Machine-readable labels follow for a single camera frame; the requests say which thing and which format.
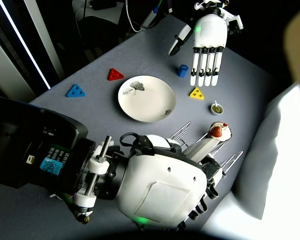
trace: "plate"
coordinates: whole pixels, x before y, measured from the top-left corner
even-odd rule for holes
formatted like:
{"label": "plate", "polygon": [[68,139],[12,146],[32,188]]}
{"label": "plate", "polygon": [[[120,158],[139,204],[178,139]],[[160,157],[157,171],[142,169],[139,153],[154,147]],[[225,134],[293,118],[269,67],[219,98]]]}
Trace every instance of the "plate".
{"label": "plate", "polygon": [[132,119],[154,123],[166,119],[175,109],[171,87],[154,76],[135,76],[122,84],[118,93],[122,110]]}

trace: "gray table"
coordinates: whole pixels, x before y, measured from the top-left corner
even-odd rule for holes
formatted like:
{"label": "gray table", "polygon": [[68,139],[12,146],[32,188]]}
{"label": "gray table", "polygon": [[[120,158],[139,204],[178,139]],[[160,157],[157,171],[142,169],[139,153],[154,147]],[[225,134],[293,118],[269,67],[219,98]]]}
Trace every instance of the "gray table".
{"label": "gray table", "polygon": [[[202,87],[205,100],[189,98],[190,73],[177,76],[181,64],[192,66],[193,42],[189,40],[175,56],[168,56],[174,35],[184,26],[167,16],[153,29],[142,31],[90,63],[47,91],[32,104],[70,116],[88,129],[88,138],[102,141],[106,135],[119,137],[127,132],[169,137],[191,121],[184,139],[188,143],[206,133],[211,123],[229,124],[233,137],[217,154],[219,161],[240,150],[246,152],[263,117],[272,78],[265,71],[229,49],[224,50],[219,82],[216,87]],[[118,90],[124,80],[108,81],[110,68],[124,74],[124,80],[150,75],[164,80],[176,95],[176,108],[167,119],[157,123],[132,120],[118,104]],[[67,98],[73,84],[79,84],[86,97]],[[224,114],[213,116],[210,105],[217,100]],[[229,192],[244,155],[217,186],[220,197],[207,200],[208,212],[196,221],[187,221],[187,229],[199,231],[213,209]],[[115,201],[98,200],[91,221],[77,223],[62,201],[50,199],[49,193],[28,184],[16,190],[0,185],[0,239],[91,239],[115,232],[137,230],[134,223],[120,213]]]}

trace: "small cup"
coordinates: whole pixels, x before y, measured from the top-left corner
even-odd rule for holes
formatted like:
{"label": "small cup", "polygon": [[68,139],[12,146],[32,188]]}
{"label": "small cup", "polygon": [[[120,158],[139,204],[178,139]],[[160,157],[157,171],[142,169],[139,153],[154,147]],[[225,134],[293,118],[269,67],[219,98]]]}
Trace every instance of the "small cup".
{"label": "small cup", "polygon": [[[216,110],[216,106],[220,108],[220,112],[218,112],[218,111]],[[215,103],[212,104],[210,110],[211,110],[211,113],[212,113],[213,115],[221,115],[221,114],[224,113],[224,108],[223,108],[220,104],[218,104],[218,103],[217,103],[217,104],[215,104]]]}

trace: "yellow triangle block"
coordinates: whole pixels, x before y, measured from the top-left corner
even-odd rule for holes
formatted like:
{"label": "yellow triangle block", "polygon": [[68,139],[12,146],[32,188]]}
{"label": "yellow triangle block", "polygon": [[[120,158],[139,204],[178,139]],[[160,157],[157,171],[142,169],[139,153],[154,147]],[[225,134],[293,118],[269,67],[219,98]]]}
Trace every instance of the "yellow triangle block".
{"label": "yellow triangle block", "polygon": [[190,98],[194,98],[194,99],[200,99],[203,100],[205,99],[205,96],[202,94],[202,92],[200,91],[200,89],[198,87],[196,87],[189,95]]}

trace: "green led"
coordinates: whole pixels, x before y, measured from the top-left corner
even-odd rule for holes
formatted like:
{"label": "green led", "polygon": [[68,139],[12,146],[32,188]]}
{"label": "green led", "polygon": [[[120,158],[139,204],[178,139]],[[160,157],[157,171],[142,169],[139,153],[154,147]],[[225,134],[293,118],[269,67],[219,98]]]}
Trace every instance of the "green led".
{"label": "green led", "polygon": [[149,222],[149,219],[145,218],[145,217],[142,217],[142,216],[138,216],[135,221],[139,224],[142,224],[142,225],[146,225],[148,222]]}

